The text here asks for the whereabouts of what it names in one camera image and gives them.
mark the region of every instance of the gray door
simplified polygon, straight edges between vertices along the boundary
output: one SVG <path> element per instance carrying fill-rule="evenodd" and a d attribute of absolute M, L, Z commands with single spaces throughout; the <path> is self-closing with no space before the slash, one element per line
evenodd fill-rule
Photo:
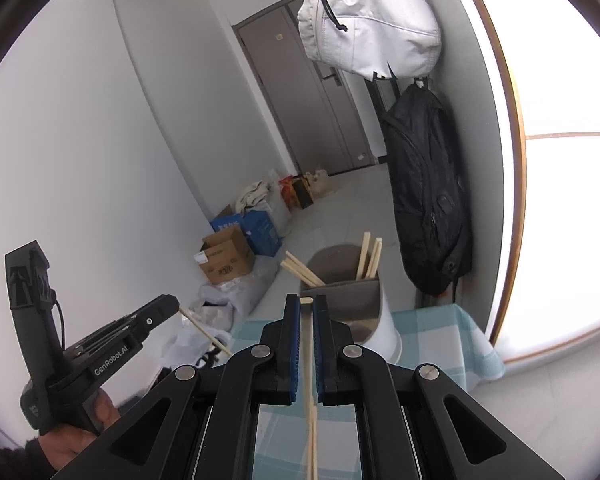
<path fill-rule="evenodd" d="M 248 20 L 238 35 L 299 169 L 333 174 L 368 166 L 366 137 L 340 73 L 304 53 L 294 19 L 301 3 Z"/>

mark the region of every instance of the blue box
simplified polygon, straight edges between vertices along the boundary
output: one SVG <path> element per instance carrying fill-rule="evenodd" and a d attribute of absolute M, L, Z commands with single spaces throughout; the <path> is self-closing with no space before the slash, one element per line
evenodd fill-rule
<path fill-rule="evenodd" d="M 243 216 L 240 213 L 232 213 L 231 208 L 227 206 L 209 223 L 215 232 L 230 225 L 239 225 L 255 254 L 275 256 L 282 247 L 282 240 L 266 211 L 251 210 Z"/>

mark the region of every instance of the white backpack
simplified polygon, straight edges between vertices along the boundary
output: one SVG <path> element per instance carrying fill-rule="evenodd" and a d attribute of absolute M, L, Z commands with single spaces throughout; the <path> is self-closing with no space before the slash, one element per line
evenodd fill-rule
<path fill-rule="evenodd" d="M 424 0 L 304 0 L 309 59 L 366 79 L 423 77 L 440 55 L 440 28 Z"/>

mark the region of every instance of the door handle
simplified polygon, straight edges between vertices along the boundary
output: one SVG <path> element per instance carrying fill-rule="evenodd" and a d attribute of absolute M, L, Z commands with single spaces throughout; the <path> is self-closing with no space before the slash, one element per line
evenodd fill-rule
<path fill-rule="evenodd" d="M 329 75 L 326 75 L 325 77 L 322 78 L 323 81 L 327 81 L 327 79 L 331 79 L 333 78 L 334 81 L 336 82 L 336 86 L 342 86 L 342 81 L 340 81 L 340 76 L 338 75 L 338 72 L 336 71 L 336 69 L 332 66 L 330 67 L 331 73 Z"/>

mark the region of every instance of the hand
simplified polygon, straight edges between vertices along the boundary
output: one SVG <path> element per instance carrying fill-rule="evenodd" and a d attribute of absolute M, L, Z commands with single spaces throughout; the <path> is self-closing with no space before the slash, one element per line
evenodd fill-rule
<path fill-rule="evenodd" d="M 120 418 L 118 410 L 103 390 L 100 390 L 93 407 L 96 418 L 103 423 L 105 430 Z M 41 435 L 38 443 L 51 466 L 60 471 L 94 440 L 96 436 L 89 431 L 61 424 Z"/>

